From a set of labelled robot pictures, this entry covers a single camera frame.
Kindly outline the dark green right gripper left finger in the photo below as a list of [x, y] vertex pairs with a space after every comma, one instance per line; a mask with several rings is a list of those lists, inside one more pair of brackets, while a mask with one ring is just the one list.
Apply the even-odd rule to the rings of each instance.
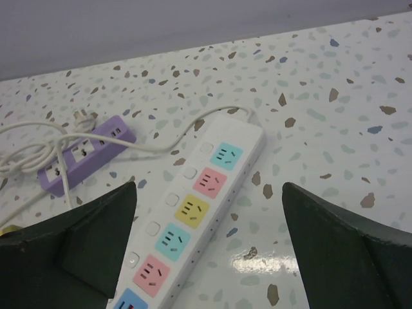
[[1, 236], [1, 308], [105, 308], [137, 204], [135, 182]]

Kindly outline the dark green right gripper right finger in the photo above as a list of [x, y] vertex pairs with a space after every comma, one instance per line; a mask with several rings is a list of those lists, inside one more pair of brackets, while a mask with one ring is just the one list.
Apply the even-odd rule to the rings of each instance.
[[310, 308], [411, 308], [411, 233], [291, 182], [282, 204]]

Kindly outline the white multicolour power strip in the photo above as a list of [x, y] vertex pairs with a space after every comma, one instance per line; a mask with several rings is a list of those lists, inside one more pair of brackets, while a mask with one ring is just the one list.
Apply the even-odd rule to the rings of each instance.
[[265, 144], [263, 128], [218, 115], [130, 236], [108, 308], [169, 308]]

